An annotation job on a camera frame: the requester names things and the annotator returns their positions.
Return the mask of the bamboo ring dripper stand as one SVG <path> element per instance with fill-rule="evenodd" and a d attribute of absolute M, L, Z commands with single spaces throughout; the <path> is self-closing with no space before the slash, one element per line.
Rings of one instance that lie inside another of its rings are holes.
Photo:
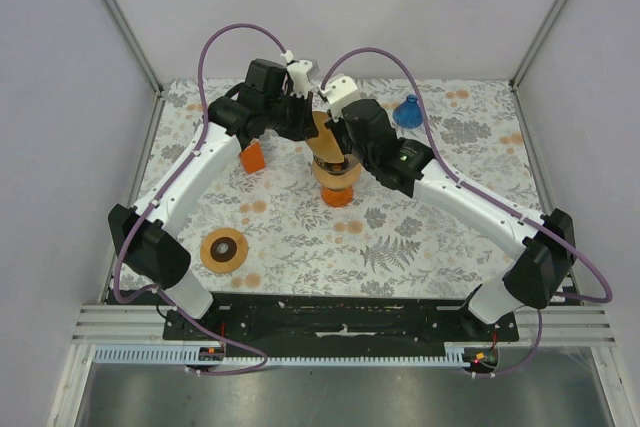
<path fill-rule="evenodd" d="M 331 190 L 344 190 L 353 186 L 361 176 L 362 167 L 356 165 L 345 173 L 329 172 L 312 164 L 312 173 L 315 179 L 323 186 Z"/>

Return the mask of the orange coffee filter box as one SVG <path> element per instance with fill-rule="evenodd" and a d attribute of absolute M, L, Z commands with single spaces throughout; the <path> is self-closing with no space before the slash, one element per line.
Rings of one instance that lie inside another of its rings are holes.
<path fill-rule="evenodd" d="M 260 145 L 255 140 L 240 153 L 241 164 L 247 174 L 254 174 L 266 167 L 266 161 Z"/>

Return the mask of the brown paper coffee filter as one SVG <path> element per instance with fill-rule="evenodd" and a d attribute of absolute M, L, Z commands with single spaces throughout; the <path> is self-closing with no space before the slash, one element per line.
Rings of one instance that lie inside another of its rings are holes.
<path fill-rule="evenodd" d="M 344 161 L 344 154 L 342 153 L 333 133 L 325 125 L 327 120 L 331 117 L 326 112 L 313 111 L 312 120 L 318 135 L 310 138 L 306 141 L 313 154 L 323 162 L 328 163 L 342 163 Z"/>

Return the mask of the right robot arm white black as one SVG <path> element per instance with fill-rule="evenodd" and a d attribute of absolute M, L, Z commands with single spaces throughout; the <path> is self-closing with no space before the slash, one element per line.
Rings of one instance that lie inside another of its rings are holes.
<path fill-rule="evenodd" d="M 521 307 L 549 305 L 575 261 L 562 244 L 572 236 L 568 215 L 518 211 L 479 184 L 447 173 L 429 146 L 398 136 L 373 99 L 346 106 L 332 129 L 340 147 L 381 185 L 453 215 L 511 258 L 507 271 L 467 298 L 457 318 L 465 338 L 483 339 L 494 322 Z"/>

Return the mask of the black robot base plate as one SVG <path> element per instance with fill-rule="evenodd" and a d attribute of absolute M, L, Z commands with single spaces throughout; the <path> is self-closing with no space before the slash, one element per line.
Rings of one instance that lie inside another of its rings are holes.
<path fill-rule="evenodd" d="M 439 354 L 516 342 L 513 314 L 485 325 L 460 300 L 216 293 L 202 327 L 270 354 Z"/>

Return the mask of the ribbed glass coffee dripper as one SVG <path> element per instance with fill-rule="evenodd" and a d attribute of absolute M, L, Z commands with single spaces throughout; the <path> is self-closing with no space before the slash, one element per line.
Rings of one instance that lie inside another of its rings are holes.
<path fill-rule="evenodd" d="M 314 156 L 313 162 L 321 171 L 334 176 L 344 175 L 358 165 L 358 161 L 352 155 L 345 155 L 341 162 L 329 162 Z"/>

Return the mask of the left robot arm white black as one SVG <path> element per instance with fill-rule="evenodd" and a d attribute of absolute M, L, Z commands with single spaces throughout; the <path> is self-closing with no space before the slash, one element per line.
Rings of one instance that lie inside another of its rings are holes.
<path fill-rule="evenodd" d="M 109 213 L 119 263 L 185 311 L 185 326 L 198 339 L 216 335 L 220 315 L 210 309 L 213 296 L 191 271 L 191 255 L 177 235 L 214 178 L 265 131 L 292 141 L 317 136 L 311 84 L 316 68 L 306 59 L 285 65 L 253 60 L 244 81 L 208 105 L 203 125 L 165 176 L 133 206 L 118 204 Z"/>

